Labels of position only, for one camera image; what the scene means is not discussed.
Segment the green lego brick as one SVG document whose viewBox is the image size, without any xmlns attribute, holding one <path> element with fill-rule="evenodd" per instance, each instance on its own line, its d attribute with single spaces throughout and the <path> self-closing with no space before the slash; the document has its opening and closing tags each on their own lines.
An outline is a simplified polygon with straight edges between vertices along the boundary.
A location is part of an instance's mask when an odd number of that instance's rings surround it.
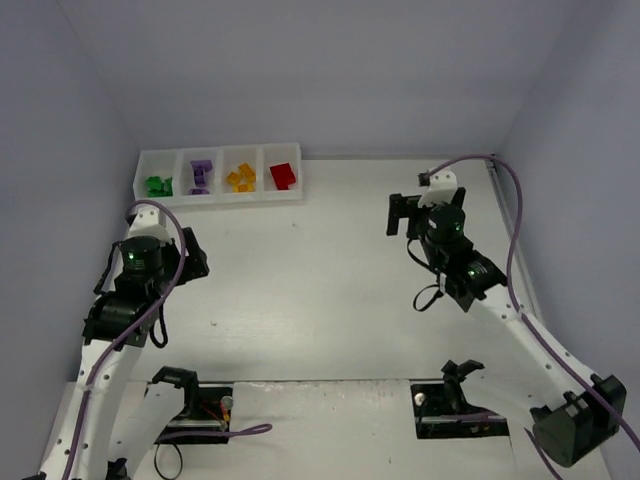
<svg viewBox="0 0 640 480">
<path fill-rule="evenodd" d="M 145 186 L 147 191 L 149 189 L 162 189 L 163 180 L 159 176 L 150 176 L 145 180 Z"/>
<path fill-rule="evenodd" d="M 163 189 L 149 189 L 147 192 L 147 196 L 151 198 L 164 197 L 165 192 Z"/>
</svg>

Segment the yellow lego piece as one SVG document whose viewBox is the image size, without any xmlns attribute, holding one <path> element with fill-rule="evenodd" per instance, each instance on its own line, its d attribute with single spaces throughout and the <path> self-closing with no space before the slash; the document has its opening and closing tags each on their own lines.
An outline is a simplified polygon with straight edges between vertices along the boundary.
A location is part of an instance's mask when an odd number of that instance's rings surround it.
<svg viewBox="0 0 640 480">
<path fill-rule="evenodd" d="M 235 193 L 250 193 L 255 191 L 253 183 L 241 183 L 234 186 Z"/>
</svg>

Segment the purple flower lego piece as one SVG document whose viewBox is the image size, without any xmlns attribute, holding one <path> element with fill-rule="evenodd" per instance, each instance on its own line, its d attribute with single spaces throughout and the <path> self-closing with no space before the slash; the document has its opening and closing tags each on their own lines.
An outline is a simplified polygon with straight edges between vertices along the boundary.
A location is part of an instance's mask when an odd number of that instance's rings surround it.
<svg viewBox="0 0 640 480">
<path fill-rule="evenodd" d="M 212 161 L 210 159 L 191 160 L 190 166 L 192 168 L 194 184 L 197 187 L 204 187 L 207 184 L 207 176 L 213 168 Z"/>
</svg>

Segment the orange lego brick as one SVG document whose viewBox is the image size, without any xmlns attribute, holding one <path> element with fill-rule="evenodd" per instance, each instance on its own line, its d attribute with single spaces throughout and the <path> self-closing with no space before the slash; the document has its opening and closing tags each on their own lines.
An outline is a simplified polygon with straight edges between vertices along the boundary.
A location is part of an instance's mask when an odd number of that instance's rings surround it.
<svg viewBox="0 0 640 480">
<path fill-rule="evenodd" d="M 238 170 L 247 182 L 254 183 L 256 181 L 256 172 L 250 164 L 242 163 L 238 166 Z"/>
</svg>

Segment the red yellow lego brick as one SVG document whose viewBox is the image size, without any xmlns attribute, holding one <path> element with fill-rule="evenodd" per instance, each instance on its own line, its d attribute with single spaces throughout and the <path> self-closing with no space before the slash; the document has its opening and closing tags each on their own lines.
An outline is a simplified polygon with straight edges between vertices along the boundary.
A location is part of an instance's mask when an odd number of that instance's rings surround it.
<svg viewBox="0 0 640 480">
<path fill-rule="evenodd" d="M 271 165 L 269 171 L 277 190 L 288 190 L 297 183 L 297 178 L 290 163 Z"/>
</svg>

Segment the green lego piece from stack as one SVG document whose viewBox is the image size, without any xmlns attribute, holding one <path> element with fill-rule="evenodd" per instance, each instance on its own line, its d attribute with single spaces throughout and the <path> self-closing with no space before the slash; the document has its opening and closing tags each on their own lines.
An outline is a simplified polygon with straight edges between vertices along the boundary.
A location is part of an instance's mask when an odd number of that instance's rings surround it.
<svg viewBox="0 0 640 480">
<path fill-rule="evenodd" d="M 173 178 L 172 177 L 168 177 L 163 180 L 161 195 L 163 197 L 170 197 L 173 195 Z"/>
</svg>

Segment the green yellow red lego stack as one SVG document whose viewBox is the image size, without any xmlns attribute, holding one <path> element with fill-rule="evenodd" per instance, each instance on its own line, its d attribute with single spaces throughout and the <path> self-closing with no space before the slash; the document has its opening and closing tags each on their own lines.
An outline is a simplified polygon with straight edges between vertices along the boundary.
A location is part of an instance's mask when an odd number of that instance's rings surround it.
<svg viewBox="0 0 640 480">
<path fill-rule="evenodd" d="M 243 177 L 235 171 L 230 172 L 226 177 L 226 181 L 233 186 L 238 185 L 242 179 Z"/>
</svg>

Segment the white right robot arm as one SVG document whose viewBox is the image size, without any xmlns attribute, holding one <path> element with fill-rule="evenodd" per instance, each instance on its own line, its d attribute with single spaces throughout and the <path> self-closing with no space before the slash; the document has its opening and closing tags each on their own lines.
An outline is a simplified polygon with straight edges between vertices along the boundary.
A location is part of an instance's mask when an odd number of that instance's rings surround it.
<svg viewBox="0 0 640 480">
<path fill-rule="evenodd" d="M 523 426 L 548 460 L 570 468 L 623 427 L 627 389 L 573 356 L 519 302 L 512 280 L 466 236 L 466 191 L 389 198 L 386 233 L 408 222 L 408 243 L 420 244 L 420 265 L 434 275 L 434 297 L 451 299 L 487 328 L 515 360 L 517 381 L 498 377 L 484 360 L 449 360 L 442 368 L 453 412 L 489 410 Z"/>
</svg>

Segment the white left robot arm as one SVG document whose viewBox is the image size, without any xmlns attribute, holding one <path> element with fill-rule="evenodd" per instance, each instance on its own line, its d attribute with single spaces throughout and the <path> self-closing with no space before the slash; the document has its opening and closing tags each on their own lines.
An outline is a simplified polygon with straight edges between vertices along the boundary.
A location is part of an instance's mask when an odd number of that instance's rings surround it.
<svg viewBox="0 0 640 480">
<path fill-rule="evenodd" d="M 195 408 L 196 372 L 163 367 L 142 404 L 115 425 L 126 384 L 168 294 L 208 275 L 207 255 L 193 230 L 178 237 L 137 233 L 115 243 L 123 270 L 111 291 L 96 291 L 82 334 L 81 365 L 57 437 L 39 479 L 131 479 L 167 424 Z"/>
</svg>

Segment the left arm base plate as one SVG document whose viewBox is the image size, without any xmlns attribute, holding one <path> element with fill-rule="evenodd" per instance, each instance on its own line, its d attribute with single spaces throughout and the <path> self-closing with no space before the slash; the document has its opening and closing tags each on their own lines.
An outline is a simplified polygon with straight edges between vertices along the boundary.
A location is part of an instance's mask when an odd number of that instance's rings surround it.
<svg viewBox="0 0 640 480">
<path fill-rule="evenodd" d="M 230 431 L 233 385 L 200 383 L 198 397 L 189 413 L 174 417 L 160 434 L 161 445 L 226 445 Z"/>
</svg>

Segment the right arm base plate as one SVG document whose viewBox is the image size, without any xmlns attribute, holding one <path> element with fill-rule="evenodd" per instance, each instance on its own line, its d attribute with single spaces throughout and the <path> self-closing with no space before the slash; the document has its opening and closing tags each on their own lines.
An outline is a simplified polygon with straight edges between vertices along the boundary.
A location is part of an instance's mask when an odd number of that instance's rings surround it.
<svg viewBox="0 0 640 480">
<path fill-rule="evenodd" d="M 445 395 L 443 382 L 412 382 L 410 394 L 418 440 L 510 436 L 507 421 L 496 413 L 472 405 L 454 407 Z"/>
</svg>

